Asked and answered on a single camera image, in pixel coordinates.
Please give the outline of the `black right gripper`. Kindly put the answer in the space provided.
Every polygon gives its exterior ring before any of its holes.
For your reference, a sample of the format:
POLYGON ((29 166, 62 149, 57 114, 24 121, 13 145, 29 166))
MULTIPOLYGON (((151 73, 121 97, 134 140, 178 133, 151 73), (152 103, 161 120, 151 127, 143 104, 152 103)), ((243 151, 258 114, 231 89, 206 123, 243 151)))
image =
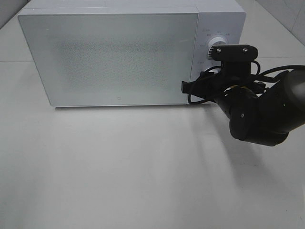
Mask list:
POLYGON ((182 81, 181 91, 188 94, 188 104, 214 103, 216 98, 227 94, 227 88, 247 85, 260 73, 260 64, 255 61, 258 49, 248 44, 212 45, 207 57, 215 61, 250 62, 221 62, 221 70, 217 74, 200 74, 195 81, 182 81), (202 100, 192 101, 194 94, 203 93, 205 96, 202 100))

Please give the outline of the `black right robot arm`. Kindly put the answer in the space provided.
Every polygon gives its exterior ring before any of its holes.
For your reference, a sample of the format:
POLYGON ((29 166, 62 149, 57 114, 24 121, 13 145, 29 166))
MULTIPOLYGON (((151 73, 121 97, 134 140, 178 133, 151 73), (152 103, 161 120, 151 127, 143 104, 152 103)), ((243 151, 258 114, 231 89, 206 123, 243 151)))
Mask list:
POLYGON ((229 119, 233 138, 275 146, 305 123, 305 67, 285 65, 251 73, 257 61, 225 62, 182 82, 188 104, 217 104, 229 119))

